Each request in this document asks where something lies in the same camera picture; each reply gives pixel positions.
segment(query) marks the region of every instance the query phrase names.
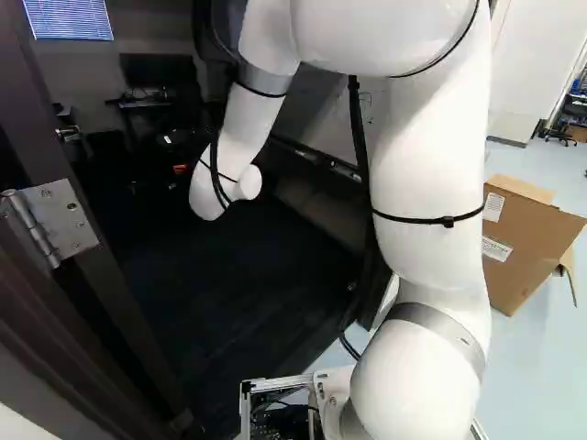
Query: cardboard box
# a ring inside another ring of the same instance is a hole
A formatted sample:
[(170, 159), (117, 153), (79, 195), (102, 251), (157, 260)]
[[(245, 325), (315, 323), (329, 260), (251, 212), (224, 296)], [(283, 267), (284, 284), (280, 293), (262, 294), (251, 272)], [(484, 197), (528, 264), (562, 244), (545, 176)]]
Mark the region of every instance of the cardboard box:
[(571, 135), (577, 142), (587, 142), (587, 127), (585, 126), (569, 126), (567, 134)]
[(553, 206), (554, 195), (503, 175), (485, 183), (483, 269), (492, 306), (508, 316), (562, 268), (576, 306), (571, 246), (587, 220)]

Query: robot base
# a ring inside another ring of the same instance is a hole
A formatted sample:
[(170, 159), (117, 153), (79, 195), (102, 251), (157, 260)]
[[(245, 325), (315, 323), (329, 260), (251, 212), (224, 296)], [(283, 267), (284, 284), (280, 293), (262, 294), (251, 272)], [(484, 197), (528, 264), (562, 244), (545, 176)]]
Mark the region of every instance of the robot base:
[(314, 388), (316, 400), (320, 411), (320, 422), (326, 440), (341, 440), (341, 421), (355, 426), (345, 426), (346, 440), (367, 440), (371, 439), (364, 432), (356, 417), (348, 416), (349, 407), (347, 402), (350, 397), (350, 376), (354, 366), (347, 366), (333, 369), (323, 369), (314, 373)]

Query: window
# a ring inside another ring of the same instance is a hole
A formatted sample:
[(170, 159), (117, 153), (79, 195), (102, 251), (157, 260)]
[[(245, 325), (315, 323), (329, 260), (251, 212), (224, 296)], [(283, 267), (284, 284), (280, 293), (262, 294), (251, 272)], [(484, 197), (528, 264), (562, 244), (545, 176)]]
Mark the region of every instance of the window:
[(113, 39), (104, 0), (23, 1), (35, 39)]

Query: white wall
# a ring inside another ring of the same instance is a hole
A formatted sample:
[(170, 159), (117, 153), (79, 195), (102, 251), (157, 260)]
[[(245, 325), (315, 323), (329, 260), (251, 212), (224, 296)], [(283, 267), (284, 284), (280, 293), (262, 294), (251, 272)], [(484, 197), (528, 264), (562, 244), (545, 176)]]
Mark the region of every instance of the white wall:
[(489, 135), (526, 143), (548, 118), (587, 37), (583, 0), (498, 0)]

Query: circuit board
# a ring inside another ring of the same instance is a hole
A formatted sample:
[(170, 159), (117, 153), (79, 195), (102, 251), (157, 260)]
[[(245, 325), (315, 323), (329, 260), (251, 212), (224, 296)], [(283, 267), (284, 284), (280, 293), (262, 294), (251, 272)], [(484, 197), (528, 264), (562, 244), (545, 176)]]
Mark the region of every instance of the circuit board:
[(251, 440), (311, 440), (307, 407), (288, 406), (258, 412), (250, 421)]

